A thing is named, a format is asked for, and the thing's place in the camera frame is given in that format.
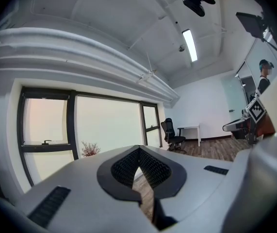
ceiling light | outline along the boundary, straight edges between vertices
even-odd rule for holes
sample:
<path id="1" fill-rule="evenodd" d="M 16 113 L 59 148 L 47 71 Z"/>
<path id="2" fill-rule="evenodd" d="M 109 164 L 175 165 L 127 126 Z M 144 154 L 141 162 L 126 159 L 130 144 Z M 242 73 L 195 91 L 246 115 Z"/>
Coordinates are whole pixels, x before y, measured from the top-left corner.
<path id="1" fill-rule="evenodd" d="M 190 29 L 185 30 L 184 32 L 182 32 L 182 34 L 183 34 L 183 37 L 186 40 L 192 62 L 196 61 L 197 60 L 196 46 L 195 46 L 195 42 L 193 40 Z"/>

potted plant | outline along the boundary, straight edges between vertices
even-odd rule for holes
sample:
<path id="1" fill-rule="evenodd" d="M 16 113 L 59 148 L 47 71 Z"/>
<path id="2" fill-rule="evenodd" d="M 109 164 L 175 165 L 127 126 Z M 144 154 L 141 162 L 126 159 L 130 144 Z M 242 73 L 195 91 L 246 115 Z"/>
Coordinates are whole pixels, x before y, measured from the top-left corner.
<path id="1" fill-rule="evenodd" d="M 82 148 L 82 155 L 83 157 L 88 157 L 92 155 L 96 155 L 100 152 L 100 148 L 98 147 L 97 143 L 87 143 L 82 141 L 83 148 Z"/>

wooden floor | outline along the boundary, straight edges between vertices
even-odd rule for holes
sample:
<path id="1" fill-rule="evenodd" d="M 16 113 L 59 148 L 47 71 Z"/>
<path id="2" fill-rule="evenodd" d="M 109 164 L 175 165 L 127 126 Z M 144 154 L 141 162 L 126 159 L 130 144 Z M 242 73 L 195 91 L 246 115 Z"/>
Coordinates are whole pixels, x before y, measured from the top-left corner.
<path id="1" fill-rule="evenodd" d="M 200 147 L 197 141 L 183 142 L 181 145 L 181 149 L 185 150 L 187 155 L 224 161 L 234 161 L 239 151 L 249 148 L 251 146 L 246 140 L 235 138 L 202 141 Z M 134 181 L 133 190 L 141 193 L 143 200 L 141 209 L 149 220 L 152 220 L 153 190 L 143 175 Z"/>

window latch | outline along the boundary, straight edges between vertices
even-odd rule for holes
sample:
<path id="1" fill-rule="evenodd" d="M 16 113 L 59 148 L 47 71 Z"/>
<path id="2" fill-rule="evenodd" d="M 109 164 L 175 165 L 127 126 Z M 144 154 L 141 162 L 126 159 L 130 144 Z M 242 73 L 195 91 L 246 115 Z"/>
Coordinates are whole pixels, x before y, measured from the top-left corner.
<path id="1" fill-rule="evenodd" d="M 51 140 L 45 140 L 44 143 L 41 143 L 41 145 L 49 145 L 49 142 L 51 142 Z"/>

person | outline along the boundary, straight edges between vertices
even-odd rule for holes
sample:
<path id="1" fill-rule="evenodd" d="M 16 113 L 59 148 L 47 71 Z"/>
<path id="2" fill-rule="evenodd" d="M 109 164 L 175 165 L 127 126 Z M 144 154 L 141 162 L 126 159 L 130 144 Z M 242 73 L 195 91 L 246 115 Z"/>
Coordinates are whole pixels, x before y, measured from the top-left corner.
<path id="1" fill-rule="evenodd" d="M 262 94 L 266 88 L 268 88 L 268 86 L 270 85 L 270 81 L 267 79 L 267 76 L 269 74 L 271 74 L 271 65 L 269 62 L 267 62 L 266 60 L 261 60 L 259 62 L 259 68 L 260 68 L 260 82 L 259 82 L 259 86 L 258 86 L 258 90 L 260 92 L 260 94 Z"/>

